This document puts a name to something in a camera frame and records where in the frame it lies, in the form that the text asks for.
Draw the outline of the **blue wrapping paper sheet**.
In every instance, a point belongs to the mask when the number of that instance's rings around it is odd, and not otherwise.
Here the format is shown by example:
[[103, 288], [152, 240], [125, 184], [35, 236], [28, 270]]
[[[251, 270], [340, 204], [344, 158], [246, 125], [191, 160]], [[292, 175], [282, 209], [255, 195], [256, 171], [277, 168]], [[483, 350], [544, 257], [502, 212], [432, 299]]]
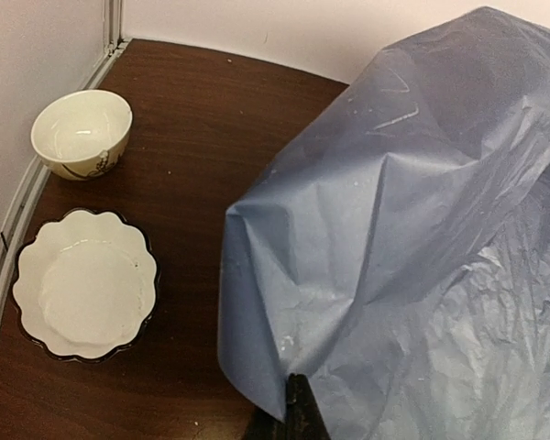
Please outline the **blue wrapping paper sheet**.
[[550, 439], [550, 29], [380, 50], [225, 213], [218, 361], [334, 439]]

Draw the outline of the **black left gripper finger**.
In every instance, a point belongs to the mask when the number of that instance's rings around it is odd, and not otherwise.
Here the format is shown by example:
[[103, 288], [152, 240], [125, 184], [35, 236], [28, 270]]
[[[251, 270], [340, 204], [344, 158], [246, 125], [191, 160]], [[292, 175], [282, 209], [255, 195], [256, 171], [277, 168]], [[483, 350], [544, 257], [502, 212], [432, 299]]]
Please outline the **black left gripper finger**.
[[257, 408], [244, 432], [244, 440], [329, 440], [325, 422], [308, 379], [291, 374], [286, 383], [286, 413], [283, 422]]

